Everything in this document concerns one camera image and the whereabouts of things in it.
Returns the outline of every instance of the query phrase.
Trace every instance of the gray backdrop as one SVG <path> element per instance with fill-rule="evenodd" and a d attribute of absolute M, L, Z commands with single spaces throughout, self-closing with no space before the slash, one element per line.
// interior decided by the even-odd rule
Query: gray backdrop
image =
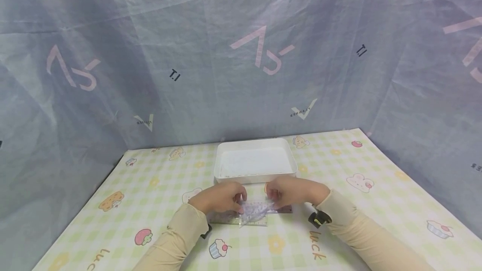
<path fill-rule="evenodd" d="M 482 0 L 0 0 L 2 270 L 128 149 L 344 128 L 482 237 L 481 38 Z"/>

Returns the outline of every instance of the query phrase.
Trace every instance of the clear plastic bag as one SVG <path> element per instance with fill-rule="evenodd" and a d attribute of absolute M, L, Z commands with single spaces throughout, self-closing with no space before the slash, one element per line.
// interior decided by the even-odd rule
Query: clear plastic bag
<path fill-rule="evenodd" d="M 269 210 L 273 210 L 273 206 L 273 202 L 243 202 L 241 207 L 244 213 L 240 215 L 240 228 L 262 220 Z"/>

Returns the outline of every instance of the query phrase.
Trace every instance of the hand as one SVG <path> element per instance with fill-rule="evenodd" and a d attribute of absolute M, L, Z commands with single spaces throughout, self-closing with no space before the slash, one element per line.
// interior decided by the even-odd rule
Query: hand
<path fill-rule="evenodd" d="M 266 185 L 266 192 L 268 198 L 275 202 L 275 210 L 278 210 L 286 205 L 304 202 L 318 206 L 328 197 L 330 189 L 323 183 L 292 176 L 279 176 Z"/>
<path fill-rule="evenodd" d="M 234 210 L 244 213 L 239 203 L 246 201 L 246 189 L 238 182 L 221 182 L 200 192 L 189 200 L 189 204 L 205 215 L 210 211 L 225 212 Z"/>

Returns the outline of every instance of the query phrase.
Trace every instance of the black watch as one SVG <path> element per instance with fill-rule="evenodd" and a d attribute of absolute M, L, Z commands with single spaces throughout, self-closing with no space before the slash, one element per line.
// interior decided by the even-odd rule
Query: black watch
<path fill-rule="evenodd" d="M 201 234 L 201 237 L 205 240 L 208 237 L 208 234 L 211 232 L 211 230 L 213 230 L 213 227 L 211 227 L 210 224 L 208 224 L 208 232 Z"/>
<path fill-rule="evenodd" d="M 317 210 L 316 212 L 312 213 L 311 216 L 308 218 L 308 221 L 317 228 L 320 228 L 320 226 L 325 223 L 329 224 L 332 222 L 330 216 L 321 210 Z"/>

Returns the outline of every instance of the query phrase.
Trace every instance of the wrist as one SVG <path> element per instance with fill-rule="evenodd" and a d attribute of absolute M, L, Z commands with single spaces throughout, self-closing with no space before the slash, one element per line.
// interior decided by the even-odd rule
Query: wrist
<path fill-rule="evenodd" d="M 330 189 L 323 183 L 313 182 L 308 189 L 308 202 L 312 205 L 318 206 L 323 202 L 330 194 Z"/>
<path fill-rule="evenodd" d="M 196 208 L 203 214 L 207 215 L 212 211 L 208 201 L 205 201 L 202 197 L 197 197 L 198 195 L 191 198 L 187 203 L 190 204 L 192 207 Z"/>

